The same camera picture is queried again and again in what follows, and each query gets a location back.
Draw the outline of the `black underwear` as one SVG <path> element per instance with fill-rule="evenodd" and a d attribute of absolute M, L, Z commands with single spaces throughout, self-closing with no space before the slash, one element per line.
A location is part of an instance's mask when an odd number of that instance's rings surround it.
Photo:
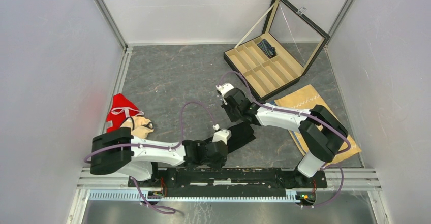
<path fill-rule="evenodd" d="M 228 154 L 240 149 L 241 147 L 247 145 L 248 143 L 250 143 L 256 138 L 254 136 L 254 130 L 252 129 L 251 125 L 246 122 L 242 122 L 240 124 L 231 126 L 227 129 L 230 130 L 232 133 L 232 136 L 228 140 L 228 144 L 227 144 Z M 211 141 L 212 137 L 213 136 L 204 140 L 203 143 L 199 144 L 199 147 L 198 147 L 199 153 L 200 153 L 200 146 L 206 143 L 212 142 Z"/>

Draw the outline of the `blue striped boxer shorts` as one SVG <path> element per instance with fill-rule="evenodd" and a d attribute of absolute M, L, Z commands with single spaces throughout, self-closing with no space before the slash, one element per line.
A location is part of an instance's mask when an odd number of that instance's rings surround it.
<path fill-rule="evenodd" d="M 271 44 L 266 40 L 263 39 L 260 41 L 257 46 L 262 50 L 262 52 L 268 57 L 273 58 L 276 56 L 276 50 L 274 47 L 271 46 Z"/>

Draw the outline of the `black compartment box glass lid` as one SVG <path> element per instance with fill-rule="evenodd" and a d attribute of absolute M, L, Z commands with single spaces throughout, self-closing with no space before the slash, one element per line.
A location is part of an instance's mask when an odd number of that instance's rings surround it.
<path fill-rule="evenodd" d="M 230 50 L 224 60 L 246 79 L 252 95 L 265 100 L 297 83 L 330 35 L 288 0 L 270 7 Z"/>

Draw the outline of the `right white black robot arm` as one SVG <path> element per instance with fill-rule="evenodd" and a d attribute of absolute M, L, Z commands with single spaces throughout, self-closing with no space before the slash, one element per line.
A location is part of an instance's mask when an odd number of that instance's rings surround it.
<path fill-rule="evenodd" d="M 321 167 L 341 153 L 348 142 L 347 129 L 322 105 L 310 110 L 291 109 L 270 103 L 252 102 L 245 93 L 231 84 L 216 87 L 223 98 L 222 107 L 232 122 L 242 121 L 257 126 L 273 126 L 300 133 L 308 152 L 293 174 L 299 187 L 307 187 Z"/>

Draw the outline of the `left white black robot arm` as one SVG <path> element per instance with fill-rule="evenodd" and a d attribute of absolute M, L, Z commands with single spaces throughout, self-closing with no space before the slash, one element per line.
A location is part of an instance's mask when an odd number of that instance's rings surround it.
<path fill-rule="evenodd" d="M 147 187 L 159 183 L 160 174 L 155 163 L 194 168 L 207 165 L 214 169 L 224 166 L 228 155 L 231 131 L 221 129 L 208 141 L 184 140 L 160 142 L 132 135 L 128 127 L 96 136 L 91 154 L 84 160 L 90 164 L 92 175 L 120 173 L 141 181 Z"/>

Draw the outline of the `beige underwear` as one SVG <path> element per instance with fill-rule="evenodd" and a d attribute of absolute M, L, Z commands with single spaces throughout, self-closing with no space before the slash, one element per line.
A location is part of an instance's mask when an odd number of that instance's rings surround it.
<path fill-rule="evenodd" d="M 141 139 L 146 139 L 155 130 L 152 121 L 143 116 L 128 117 L 120 127 L 129 128 L 132 136 Z"/>

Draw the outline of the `red underwear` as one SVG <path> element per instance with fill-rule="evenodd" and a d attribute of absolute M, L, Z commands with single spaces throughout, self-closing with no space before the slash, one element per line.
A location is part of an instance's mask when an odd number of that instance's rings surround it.
<path fill-rule="evenodd" d="M 143 115 L 144 112 L 139 110 L 122 93 L 117 93 L 112 98 L 112 105 L 105 120 L 106 132 L 118 129 L 129 117 Z"/>

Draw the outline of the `tan cloth mat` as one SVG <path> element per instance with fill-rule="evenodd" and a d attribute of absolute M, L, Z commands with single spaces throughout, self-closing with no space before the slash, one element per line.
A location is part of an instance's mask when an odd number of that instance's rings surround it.
<path fill-rule="evenodd" d="M 328 109 L 328 111 L 332 113 L 336 119 L 338 119 L 338 117 L 335 116 L 333 111 L 330 109 L 330 107 L 326 104 L 326 102 L 318 94 L 318 92 L 312 85 L 307 85 L 291 94 L 284 96 L 281 99 L 275 100 L 275 104 L 280 107 L 287 107 L 292 109 L 312 109 L 315 105 L 322 105 L 326 109 Z M 294 140 L 300 153 L 305 156 L 305 154 L 309 151 L 309 148 L 307 147 L 302 135 L 293 131 L 289 131 L 289 133 L 292 136 L 292 139 Z M 355 140 L 352 138 L 351 135 L 348 135 L 347 139 L 351 143 L 351 148 L 348 151 L 335 156 L 334 160 L 330 163 L 330 165 L 340 163 L 362 152 L 362 150 L 356 144 Z"/>

